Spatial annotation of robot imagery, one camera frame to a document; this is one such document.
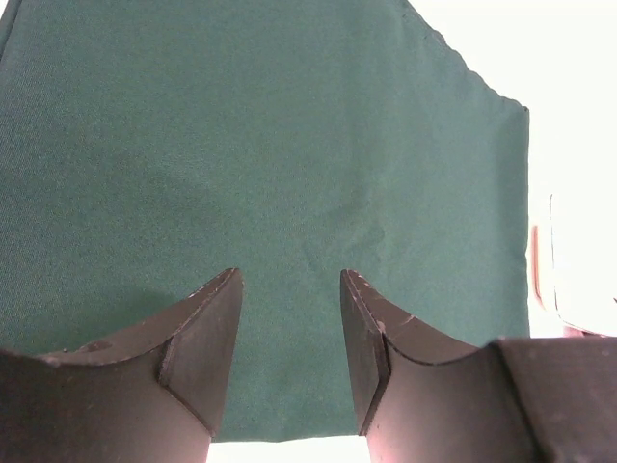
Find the dark green cloth napkin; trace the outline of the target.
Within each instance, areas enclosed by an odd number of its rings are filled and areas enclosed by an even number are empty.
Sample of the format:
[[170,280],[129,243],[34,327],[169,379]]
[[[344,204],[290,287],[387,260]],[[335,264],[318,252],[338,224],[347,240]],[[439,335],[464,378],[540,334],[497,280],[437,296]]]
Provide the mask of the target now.
[[528,128],[405,1],[12,1],[1,343],[73,349],[236,267],[220,439],[352,434],[342,270],[458,340],[528,334]]

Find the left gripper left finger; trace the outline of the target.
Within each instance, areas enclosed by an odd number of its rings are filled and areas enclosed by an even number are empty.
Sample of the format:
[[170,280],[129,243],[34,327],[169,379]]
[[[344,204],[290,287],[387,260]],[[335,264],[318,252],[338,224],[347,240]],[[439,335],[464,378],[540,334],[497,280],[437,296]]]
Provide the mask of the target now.
[[1,354],[5,462],[203,462],[224,414],[243,279],[74,351]]

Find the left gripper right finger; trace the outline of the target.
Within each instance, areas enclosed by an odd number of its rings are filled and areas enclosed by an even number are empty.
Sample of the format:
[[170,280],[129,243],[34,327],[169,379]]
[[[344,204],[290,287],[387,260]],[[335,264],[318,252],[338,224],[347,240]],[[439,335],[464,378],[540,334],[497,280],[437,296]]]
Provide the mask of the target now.
[[358,432],[374,462],[612,462],[616,341],[455,340],[340,274]]

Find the white rectangular plate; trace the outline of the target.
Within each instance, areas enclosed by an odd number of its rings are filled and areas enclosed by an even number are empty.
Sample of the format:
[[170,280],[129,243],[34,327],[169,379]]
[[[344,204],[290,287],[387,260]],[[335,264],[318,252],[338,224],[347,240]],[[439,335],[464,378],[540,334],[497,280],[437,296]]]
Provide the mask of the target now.
[[531,227],[533,294],[585,334],[616,336],[616,198],[552,193]]

